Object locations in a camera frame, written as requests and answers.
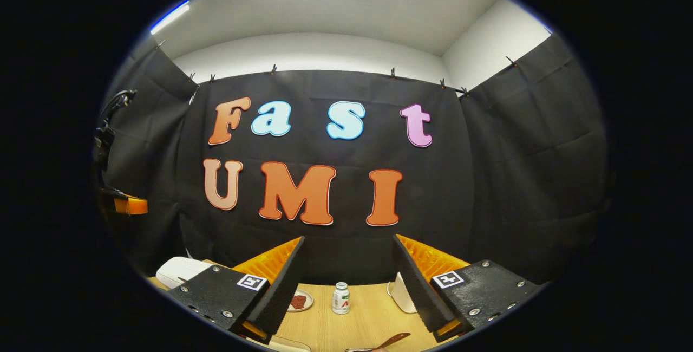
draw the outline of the white container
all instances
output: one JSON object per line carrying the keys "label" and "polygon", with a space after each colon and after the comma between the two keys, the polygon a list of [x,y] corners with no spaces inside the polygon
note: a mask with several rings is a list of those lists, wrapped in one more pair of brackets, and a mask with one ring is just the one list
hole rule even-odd
{"label": "white container", "polygon": [[349,286],[344,282],[337,283],[335,292],[332,293],[332,312],[347,314],[351,310]]}

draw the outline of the light blue letter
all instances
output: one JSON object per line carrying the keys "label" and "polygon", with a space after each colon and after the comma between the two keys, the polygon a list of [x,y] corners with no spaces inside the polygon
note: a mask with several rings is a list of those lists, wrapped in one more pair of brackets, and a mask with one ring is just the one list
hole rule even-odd
{"label": "light blue letter", "polygon": [[366,116],[366,108],[361,103],[336,102],[327,110],[327,116],[334,122],[327,124],[327,135],[353,140],[363,132],[361,118]]}
{"label": "light blue letter", "polygon": [[281,137],[291,130],[289,124],[289,115],[291,113],[291,105],[282,100],[264,103],[260,106],[258,113],[262,114],[253,120],[250,125],[250,130],[257,135],[265,135],[272,133],[275,137]]}

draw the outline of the black fabric backdrop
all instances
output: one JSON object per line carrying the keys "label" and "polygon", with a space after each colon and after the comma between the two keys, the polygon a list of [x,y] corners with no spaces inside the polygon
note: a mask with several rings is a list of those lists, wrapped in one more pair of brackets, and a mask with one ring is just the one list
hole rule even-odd
{"label": "black fabric backdrop", "polygon": [[[535,283],[554,278],[570,254],[594,236],[604,198],[606,135],[591,85],[556,36],[457,98],[450,88],[353,71],[280,71],[197,85],[142,44],[114,81],[111,95],[137,88],[112,121],[116,140],[106,183],[149,201],[145,216],[114,216],[116,237],[147,275],[171,256],[228,266],[297,236],[307,236],[306,283],[379,283],[394,276],[394,233],[470,262],[491,259]],[[241,97],[232,139],[210,147],[215,107]],[[289,133],[250,130],[257,109],[292,106]],[[333,140],[327,109],[338,101],[366,108],[364,132]],[[419,103],[430,113],[427,148],[412,145],[399,111]],[[202,161],[238,160],[238,203],[221,211],[206,200]],[[264,219],[264,162],[287,164],[295,182],[311,165],[337,170],[330,187],[330,226]],[[398,170],[394,226],[369,226],[376,169]],[[218,193],[226,194],[225,169]]]}
{"label": "black fabric backdrop", "polygon": [[103,175],[108,186],[148,201],[147,214],[111,214],[109,226],[132,263],[151,276],[169,258],[186,256],[173,178],[180,127],[198,87],[154,46],[151,38],[137,45],[109,87],[104,103],[123,89],[137,94],[111,119],[115,138]]}
{"label": "black fabric backdrop", "polygon": [[[249,97],[252,105],[240,116],[232,138],[209,146],[219,103]],[[255,135],[252,120],[258,107],[274,100],[291,105],[291,130],[281,136]],[[327,135],[327,110],[339,101],[359,102],[366,109],[364,130],[354,140]],[[400,110],[419,103],[430,113],[424,125],[433,137],[426,148],[407,138]],[[468,255],[474,182],[465,121],[455,92],[413,80],[355,71],[280,71],[202,83],[186,116],[178,150],[176,181],[181,226],[186,247],[194,258],[210,258],[233,266],[290,241],[306,236],[309,252],[306,283],[382,283],[394,277],[391,236],[400,233],[455,256]],[[237,160],[238,203],[230,211],[211,206],[205,197],[204,159]],[[329,192],[329,226],[264,219],[264,162],[284,162],[298,184],[311,165],[337,170]],[[399,222],[369,226],[374,186],[369,172],[402,172],[396,192]],[[227,172],[218,172],[218,193],[225,196]]]}
{"label": "black fabric backdrop", "polygon": [[608,147],[597,96],[553,34],[460,97],[474,165],[470,259],[535,283],[596,233]]}

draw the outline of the white wall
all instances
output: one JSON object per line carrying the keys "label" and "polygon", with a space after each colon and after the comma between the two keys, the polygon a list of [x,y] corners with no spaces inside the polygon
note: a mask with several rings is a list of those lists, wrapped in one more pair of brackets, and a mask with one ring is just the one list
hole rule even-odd
{"label": "white wall", "polygon": [[173,62],[193,81],[272,70],[368,71],[440,83],[450,75],[442,58],[400,44],[342,34],[276,34],[216,44],[178,57]]}
{"label": "white wall", "polygon": [[510,0],[498,0],[443,54],[454,88],[474,88],[550,36],[544,25]]}

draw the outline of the pink letter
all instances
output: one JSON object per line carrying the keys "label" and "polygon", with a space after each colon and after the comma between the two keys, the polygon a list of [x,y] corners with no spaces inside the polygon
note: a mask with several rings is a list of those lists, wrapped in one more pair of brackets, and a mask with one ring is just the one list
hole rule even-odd
{"label": "pink letter", "polygon": [[407,137],[414,146],[428,147],[433,137],[423,133],[423,123],[431,121],[431,115],[421,111],[421,105],[411,105],[403,108],[399,115],[407,118]]}

